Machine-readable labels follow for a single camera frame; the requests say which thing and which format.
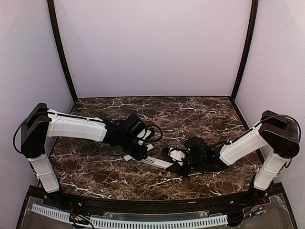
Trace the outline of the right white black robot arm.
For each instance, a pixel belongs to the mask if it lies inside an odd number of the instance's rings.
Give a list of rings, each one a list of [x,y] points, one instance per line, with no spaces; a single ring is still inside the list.
[[[203,138],[191,137],[183,149],[163,148],[162,155],[174,161],[168,171],[187,177],[191,170],[223,171],[248,154],[269,146],[272,150],[250,186],[251,194],[263,193],[299,153],[300,140],[301,127],[294,118],[267,110],[252,128],[234,140],[208,146]]]

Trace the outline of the white battery cover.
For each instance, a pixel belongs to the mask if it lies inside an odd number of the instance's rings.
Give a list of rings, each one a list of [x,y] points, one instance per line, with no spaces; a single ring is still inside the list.
[[[134,145],[125,149],[125,153],[130,155],[133,159],[140,161],[148,157],[148,151],[152,150],[152,144],[149,145]]]

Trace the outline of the white remote control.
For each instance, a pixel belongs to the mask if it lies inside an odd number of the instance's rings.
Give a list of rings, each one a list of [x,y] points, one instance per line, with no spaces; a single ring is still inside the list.
[[[149,163],[147,161],[148,159],[155,160],[155,163]],[[151,166],[155,166],[155,167],[161,168],[161,169],[166,169],[168,166],[170,166],[172,164],[170,162],[163,161],[163,160],[157,159],[155,157],[151,157],[151,156],[147,156],[147,158],[146,159],[142,159],[141,162],[146,163],[146,164],[151,165]]]

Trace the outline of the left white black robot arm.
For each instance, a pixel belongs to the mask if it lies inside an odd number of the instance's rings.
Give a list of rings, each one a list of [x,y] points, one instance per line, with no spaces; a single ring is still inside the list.
[[[133,159],[142,160],[147,158],[146,143],[153,142],[155,134],[136,114],[124,120],[104,120],[60,113],[45,103],[37,104],[16,131],[21,137],[15,150],[30,162],[47,193],[59,191],[60,183],[45,150],[46,138],[70,137],[118,146]]]

